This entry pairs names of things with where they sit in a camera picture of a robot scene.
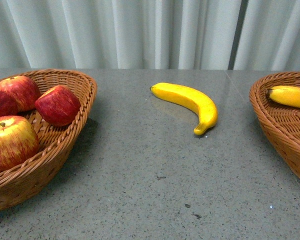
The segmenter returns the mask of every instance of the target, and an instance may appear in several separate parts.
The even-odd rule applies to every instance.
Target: brown basket
[[[266,91],[277,85],[300,87],[300,72],[280,72],[262,77],[251,86],[249,98],[264,134],[300,178],[300,108],[270,100]]]
[[[75,120],[64,127],[51,126],[36,110],[22,114],[39,136],[39,152],[23,164],[0,171],[0,211],[38,194],[53,179],[85,126],[98,89],[93,78],[74,70],[44,69],[13,76],[17,75],[33,79],[41,93],[59,84],[66,85],[79,98],[81,107]]]

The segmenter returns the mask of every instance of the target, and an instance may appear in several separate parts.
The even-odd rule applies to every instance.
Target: banana
[[[276,103],[300,108],[299,86],[273,86],[267,90],[267,96]]]
[[[203,92],[188,86],[167,82],[157,83],[150,90],[157,98],[181,105],[196,113],[199,124],[193,130],[194,134],[202,135],[207,129],[216,125],[218,109]]]

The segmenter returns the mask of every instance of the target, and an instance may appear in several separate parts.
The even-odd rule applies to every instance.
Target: dark spot
[[[193,214],[193,216],[196,216],[196,219],[202,218],[202,216],[200,214]]]

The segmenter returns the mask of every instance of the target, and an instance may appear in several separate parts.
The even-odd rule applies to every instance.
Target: curtain
[[[0,0],[0,68],[300,71],[300,0]]]

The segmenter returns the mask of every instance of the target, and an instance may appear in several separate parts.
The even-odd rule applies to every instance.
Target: apple
[[[0,91],[16,100],[18,112],[33,110],[35,101],[41,96],[36,82],[27,76],[13,76],[1,80]]]
[[[70,124],[80,110],[78,97],[65,85],[57,85],[42,94],[34,106],[49,124],[62,127]]]
[[[0,117],[0,171],[22,164],[38,150],[38,135],[25,117]]]
[[[17,113],[18,105],[16,100],[5,92],[0,91],[0,117],[17,115]]]

